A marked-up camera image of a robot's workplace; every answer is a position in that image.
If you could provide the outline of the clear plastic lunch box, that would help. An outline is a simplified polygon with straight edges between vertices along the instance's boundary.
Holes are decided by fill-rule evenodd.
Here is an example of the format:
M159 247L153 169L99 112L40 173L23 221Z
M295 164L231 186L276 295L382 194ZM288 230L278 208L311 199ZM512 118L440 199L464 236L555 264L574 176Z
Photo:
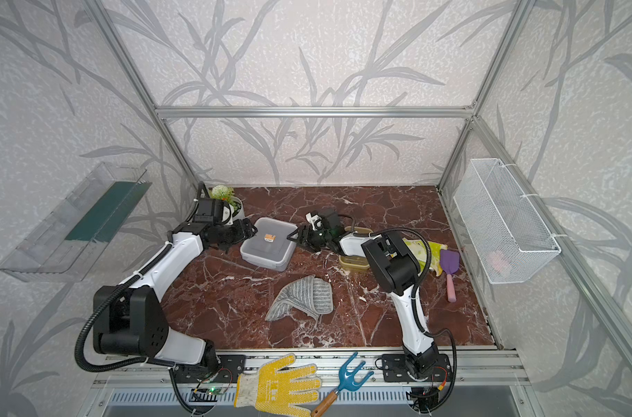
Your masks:
M256 267L285 271L296 248L288 236L298 227L269 217L259 218L255 227L257 234L241 245L242 259Z

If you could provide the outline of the grey striped cleaning cloth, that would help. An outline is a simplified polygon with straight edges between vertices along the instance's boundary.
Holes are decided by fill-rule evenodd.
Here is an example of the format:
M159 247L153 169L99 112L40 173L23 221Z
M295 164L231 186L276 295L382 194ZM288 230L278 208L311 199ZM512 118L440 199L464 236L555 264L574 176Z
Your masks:
M289 283L274 299L265 320L279 321L289 316L292 309L298 309L315 321L333 313L332 285L316 276L306 276Z

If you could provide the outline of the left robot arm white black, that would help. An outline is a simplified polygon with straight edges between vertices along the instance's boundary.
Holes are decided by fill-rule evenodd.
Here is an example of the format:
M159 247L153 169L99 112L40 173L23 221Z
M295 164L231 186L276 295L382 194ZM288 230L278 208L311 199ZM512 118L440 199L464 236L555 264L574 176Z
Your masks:
M161 300L182 271L204 250L228 250L258 232L247 218L232 224L184 222L132 276L94 295L93 312L77 337L74 358L90 373L139 363L167 368L192 366L208 374L221 363L213 342L174 330Z

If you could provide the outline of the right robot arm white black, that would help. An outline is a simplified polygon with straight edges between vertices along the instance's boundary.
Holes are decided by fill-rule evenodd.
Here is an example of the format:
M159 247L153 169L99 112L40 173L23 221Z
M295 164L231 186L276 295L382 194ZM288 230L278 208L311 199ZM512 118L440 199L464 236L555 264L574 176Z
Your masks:
M415 381L428 379L441 355L436 338L452 333L447 328L436 333L428 329L419 289L429 273L432 252L420 232L390 228L359 234L302 225L288 235L288 241L312 253L330 250L338 255L365 257L376 282L390 295L397 311L408 375Z

